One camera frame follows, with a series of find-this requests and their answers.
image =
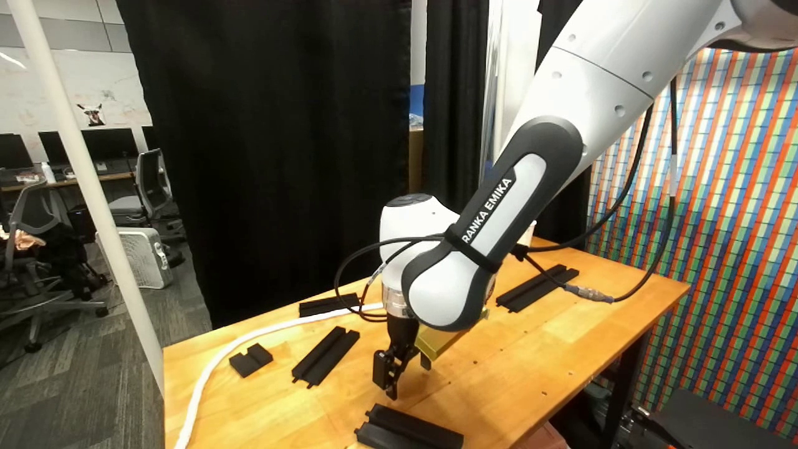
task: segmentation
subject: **black curtain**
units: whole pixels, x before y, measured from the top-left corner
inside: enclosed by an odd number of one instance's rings
[[[463,209],[480,185],[490,0],[430,0],[421,191]]]
[[[406,192],[408,4],[117,4],[213,325],[330,291]]]
[[[564,31],[581,0],[541,0],[541,40],[539,40],[539,64],[546,59],[557,35]],[[591,195],[591,173],[578,175],[537,221],[533,233],[553,239],[572,242],[586,229],[589,221],[589,195]]]

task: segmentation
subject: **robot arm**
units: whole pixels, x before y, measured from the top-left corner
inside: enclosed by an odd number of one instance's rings
[[[471,328],[532,221],[719,40],[793,47],[796,0],[586,0],[529,85],[491,178],[443,242],[404,267],[411,314],[437,330]]]

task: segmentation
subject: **colorful patterned wall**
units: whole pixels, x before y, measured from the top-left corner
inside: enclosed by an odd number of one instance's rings
[[[705,51],[680,76],[678,209],[662,276],[693,284],[650,335],[637,403],[688,389],[798,446],[798,52]],[[648,267],[665,221],[669,94],[619,218],[591,252]],[[629,133],[593,171],[591,218],[633,161]]]

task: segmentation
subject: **white pole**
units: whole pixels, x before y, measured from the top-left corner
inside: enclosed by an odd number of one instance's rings
[[[7,0],[11,14],[14,17],[14,26],[21,31],[21,39],[26,44],[28,59],[32,71],[39,76],[42,85],[46,85],[46,95],[54,108],[54,118],[59,122],[57,133],[59,140],[64,143],[72,173],[78,178],[78,188],[88,202],[88,209],[93,216],[93,223],[98,228],[101,234],[101,246],[107,254],[110,269],[119,284],[125,308],[129,312],[132,328],[139,338],[139,345],[145,350],[148,364],[152,369],[155,384],[162,392],[162,360],[159,360],[159,343],[157,335],[152,330],[143,293],[132,278],[123,239],[117,234],[115,221],[107,209],[107,200],[103,192],[103,185],[98,181],[93,158],[88,152],[88,146],[81,135],[81,125],[74,118],[74,111],[71,108],[64,85],[57,76],[42,22],[32,9],[31,0]]]

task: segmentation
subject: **person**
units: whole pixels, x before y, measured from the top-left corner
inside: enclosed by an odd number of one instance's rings
[[[88,267],[88,252],[82,248],[81,234],[57,223],[42,234],[31,234],[26,229],[14,229],[7,234],[7,213],[0,198],[0,248],[6,252],[7,239],[12,239],[14,258],[32,258],[53,267],[53,276],[63,279],[74,298],[91,299],[93,293],[103,284],[103,279]]]

